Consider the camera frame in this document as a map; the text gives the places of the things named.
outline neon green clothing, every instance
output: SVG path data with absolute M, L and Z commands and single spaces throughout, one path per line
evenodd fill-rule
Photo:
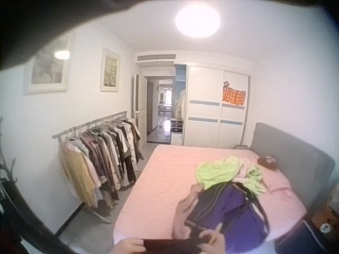
M 197 166 L 195 176 L 198 182 L 204 183 L 205 189 L 214 184 L 229 182 L 235 179 L 235 182 L 243 183 L 246 188 L 256 195 L 265 193 L 265 188 L 260 183 L 262 174 L 256 164 L 251 164 L 246 169 L 245 178 L 238 177 L 239 170 L 243 164 L 241 159 L 234 156 L 230 156 L 227 159 L 207 161 Z

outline pink bed sheet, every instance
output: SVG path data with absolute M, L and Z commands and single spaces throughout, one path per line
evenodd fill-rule
M 249 150 L 158 146 L 136 182 L 114 227 L 114 242 L 123 238 L 170 239 L 178 202 L 197 182 L 194 170 L 204 161 L 233 155 L 256 162 Z M 306 209 L 291 190 L 282 173 L 260 167 L 267 192 L 260 195 L 269 223 L 267 241 L 289 230 L 305 215 Z

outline ceiling light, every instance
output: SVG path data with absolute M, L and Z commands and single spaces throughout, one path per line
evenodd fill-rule
M 193 4 L 177 14 L 175 24 L 183 34 L 203 38 L 219 29 L 220 17 L 216 10 L 206 4 Z
M 68 50 L 59 50 L 54 53 L 55 58 L 60 60 L 67 60 L 69 58 L 69 51 Z

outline white ceiling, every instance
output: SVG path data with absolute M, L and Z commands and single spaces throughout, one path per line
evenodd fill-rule
M 220 29 L 211 37 L 194 39 L 175 26 L 178 11 L 191 1 L 150 1 L 99 20 L 135 52 L 191 50 L 222 53 L 248 60 L 264 57 L 314 36 L 320 9 L 259 0 L 204 1 L 220 14 Z

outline open door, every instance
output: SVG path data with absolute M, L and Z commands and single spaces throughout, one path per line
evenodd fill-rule
M 132 88 L 132 117 L 140 131 L 140 145 L 147 142 L 147 79 L 139 74 L 134 75 Z

